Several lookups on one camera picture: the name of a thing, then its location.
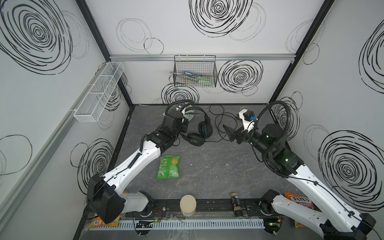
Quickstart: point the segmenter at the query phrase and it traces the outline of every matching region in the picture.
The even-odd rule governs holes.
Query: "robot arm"
[[[286,108],[286,112],[288,119],[289,109]],[[273,190],[269,190],[262,197],[263,204],[272,206],[279,214],[297,220],[325,239],[366,239],[366,235],[376,223],[375,219],[369,214],[361,214],[333,194],[295,153],[287,149],[284,146],[284,130],[279,125],[268,124],[261,133],[257,132],[257,122],[261,115],[256,117],[253,111],[243,109],[239,112],[239,118],[243,122],[241,128],[234,130],[226,125],[223,127],[231,141],[236,139],[239,144],[248,142],[261,152],[267,167],[298,187],[321,212],[288,200]]]
[[[173,146],[180,133],[187,132],[188,120],[184,114],[168,109],[162,124],[143,136],[138,150],[103,176],[94,175],[90,178],[87,202],[105,223],[112,222],[122,212],[137,211],[146,215],[152,209],[148,204],[150,197],[145,192],[126,194],[123,191],[143,168]]]

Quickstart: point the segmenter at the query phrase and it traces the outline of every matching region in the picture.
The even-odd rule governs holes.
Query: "metal rail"
[[[22,204],[25,197],[28,195],[29,191],[39,178],[57,148],[60,146],[60,143],[71,129],[71,126],[76,121],[73,117],[73,109],[76,109],[80,105],[81,101],[91,88],[91,85],[95,83],[101,72],[102,69],[99,69],[99,71],[93,76],[90,83],[86,86],[81,95],[70,108],[72,110],[69,110],[65,114],[63,120],[56,127],[55,131],[51,134],[39,153],[26,167],[25,172],[20,177],[20,180],[17,181],[17,184],[13,187],[13,190],[7,195],[4,202],[0,205],[0,235],[16,213],[19,206]]]
[[[174,61],[178,56],[187,58],[189,61],[204,61],[214,58],[216,61],[231,61],[231,60],[290,60],[294,61],[296,55],[293,53],[276,53],[276,54],[133,54],[133,55],[111,55],[111,61]]]

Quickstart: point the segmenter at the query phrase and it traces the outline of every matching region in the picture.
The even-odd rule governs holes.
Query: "green object in basket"
[[[178,178],[179,177],[180,156],[164,155],[160,156],[160,167],[157,179]]]

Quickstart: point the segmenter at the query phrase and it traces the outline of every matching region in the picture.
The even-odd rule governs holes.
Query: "gray marble floor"
[[[209,106],[200,106],[208,111]],[[253,110],[257,115],[264,105],[225,105],[225,111],[238,115],[242,109]],[[129,124],[116,165],[129,157],[138,147],[143,134],[150,133],[162,122],[165,106],[136,106]],[[219,106],[212,106],[212,112],[221,113]],[[208,112],[214,122],[215,116]],[[195,115],[189,123],[188,132],[198,132],[197,125],[204,118]],[[260,130],[273,123],[267,111],[259,121]],[[224,117],[220,124],[235,127],[235,121]],[[210,141],[220,139],[214,126]],[[178,147],[171,147],[166,155],[180,156],[177,179],[156,179],[160,160],[148,164],[128,185],[129,192],[144,190],[155,199],[179,199],[191,194],[197,199],[230,198],[231,192],[238,192],[241,198],[261,197],[268,189],[279,192],[301,194],[294,185],[275,175],[267,167],[256,160],[251,146],[236,142],[207,142],[195,147],[181,139]]]

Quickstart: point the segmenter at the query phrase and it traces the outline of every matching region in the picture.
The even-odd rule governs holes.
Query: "electrical cable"
[[[375,231],[375,233],[377,234],[377,236],[379,237],[380,240],[382,240],[381,236],[379,235],[379,233],[371,226],[369,226],[367,223],[363,222],[362,220],[358,219],[357,217],[354,216],[354,214],[352,214],[336,197],[335,195],[330,192],[326,187],[320,185],[317,181],[312,181],[312,180],[309,180],[309,179],[303,179],[303,178],[298,178],[298,177],[291,177],[291,176],[287,176],[287,175],[284,175],[284,174],[281,174],[277,171],[275,171],[271,165],[269,165],[268,161],[267,161],[267,155],[269,153],[269,151],[272,150],[272,148],[274,148],[275,146],[277,146],[277,144],[280,143],[280,141],[285,137],[285,135],[287,134],[288,132],[288,128],[290,127],[290,123],[291,123],[291,111],[289,109],[289,106],[286,102],[283,102],[283,101],[274,101],[274,102],[271,102],[270,104],[268,104],[260,113],[259,115],[257,116],[256,120],[255,120],[255,123],[253,125],[253,129],[255,129],[257,127],[257,124],[258,124],[258,121],[259,119],[261,118],[261,116],[268,110],[270,109],[273,105],[275,104],[281,104],[283,105],[283,107],[285,108],[285,111],[286,111],[286,123],[285,123],[285,127],[284,127],[284,130],[283,130],[283,133],[280,135],[279,138],[277,138],[263,153],[262,153],[262,161],[264,161],[265,165],[275,174],[281,176],[281,177],[284,177],[284,178],[293,178],[293,179],[299,179],[299,180],[304,180],[304,181],[308,181],[308,182],[312,182],[314,183],[315,186],[320,186],[322,187],[325,191],[327,191],[343,208],[346,212],[348,212],[348,214],[352,217],[354,217],[355,219],[359,220],[360,222],[364,223],[365,225],[367,225],[368,227],[370,227],[372,230]]]
[[[253,146],[252,146],[252,145],[251,145],[251,148],[252,148],[253,153],[255,154],[256,159],[257,159],[259,162],[263,162],[263,160],[260,161],[259,157],[256,155],[256,152],[255,152],[255,150],[253,149]]]
[[[94,219],[94,218],[98,218],[98,217],[99,217],[99,216],[96,215],[96,216],[94,216],[94,217],[87,218],[87,220]]]
[[[135,218],[134,217],[132,217],[132,222],[133,222],[133,229],[135,230],[135,233],[140,236],[141,232],[137,232],[137,230],[136,230],[136,224],[135,224]]]
[[[253,134],[255,133],[256,131],[256,128],[257,126],[255,124],[253,124],[253,129],[251,130],[251,135],[249,136],[249,138],[247,139],[247,134],[248,134],[248,128],[249,126],[251,126],[251,123],[255,122],[256,120],[252,120],[249,124],[248,124],[248,127],[247,129],[244,130],[244,133],[243,133],[243,142],[249,142],[249,140],[251,140]]]
[[[212,114],[212,115],[215,115],[216,117],[215,117],[215,127],[216,127],[216,129],[217,129],[217,132],[218,132],[218,134],[219,134],[219,136],[221,137],[221,139],[220,140],[218,140],[218,141],[205,141],[205,142],[220,142],[221,140],[225,140],[225,141],[229,141],[229,139],[225,139],[225,137],[227,136],[227,132],[224,130],[220,130],[219,129],[219,126],[220,126],[220,124],[221,124],[221,122],[223,121],[223,117],[224,116],[227,116],[227,117],[230,117],[230,118],[232,118],[233,120],[235,120],[235,123],[236,123],[236,126],[234,127],[235,129],[237,128],[237,126],[238,126],[238,122],[237,121],[240,121],[233,113],[230,113],[230,112],[226,112],[225,111],[225,108],[222,106],[222,105],[218,105],[218,106],[220,106],[222,109],[223,109],[223,112],[222,113],[214,113],[214,112],[212,112],[211,111],[211,107],[212,107],[213,105],[210,105],[209,106],[209,112]]]
[[[115,175],[113,175],[110,179],[108,179],[97,191],[96,193],[91,197],[91,199],[87,202],[87,204],[85,205],[85,208],[83,210],[83,213],[85,212],[87,206],[89,205],[89,203],[93,200],[93,198],[96,196],[96,194],[104,187],[105,184],[107,184],[107,182],[109,182],[112,178],[114,178],[115,176],[117,176],[118,174],[120,174],[121,172],[124,172],[125,170],[127,170],[128,168],[131,168],[132,165],[135,163],[135,161],[140,157],[140,155],[142,155],[142,151],[143,151],[143,147],[144,147],[144,138],[147,137],[148,134],[144,134],[142,137],[141,137],[141,141],[140,141],[140,148],[139,148],[139,151],[137,153],[137,155],[135,156],[135,158],[131,161],[131,163],[123,170],[121,170],[120,172],[116,173]]]
[[[357,217],[355,217],[354,214],[352,214],[336,197],[335,195],[330,192],[326,187],[320,185],[317,181],[313,181],[313,180],[309,180],[309,179],[304,179],[304,178],[299,178],[299,177],[291,177],[291,176],[287,176],[287,178],[294,178],[294,179],[299,179],[299,180],[304,180],[304,181],[308,181],[308,182],[312,182],[315,186],[320,186],[322,187],[325,191],[327,191],[343,208],[344,210],[352,217],[354,217],[355,219],[359,220],[360,222],[364,223],[365,225],[367,225],[368,227],[370,227],[372,230],[375,231],[375,233],[377,234],[377,236],[379,237],[380,240],[381,239],[381,236],[379,235],[379,233],[373,228],[371,227],[370,225],[368,225],[367,223],[363,222],[362,220],[358,219]]]
[[[158,208],[155,208],[155,207],[152,210],[156,211],[160,214],[160,221],[154,221],[152,224],[161,222],[161,220],[163,219],[163,214],[162,214],[161,210]]]
[[[178,147],[178,146],[180,145],[180,138],[179,138],[179,136],[177,136],[177,138],[176,138],[176,139],[178,139],[178,140],[179,140],[179,144],[177,144],[177,145],[173,144],[173,146],[174,146],[174,147]]]

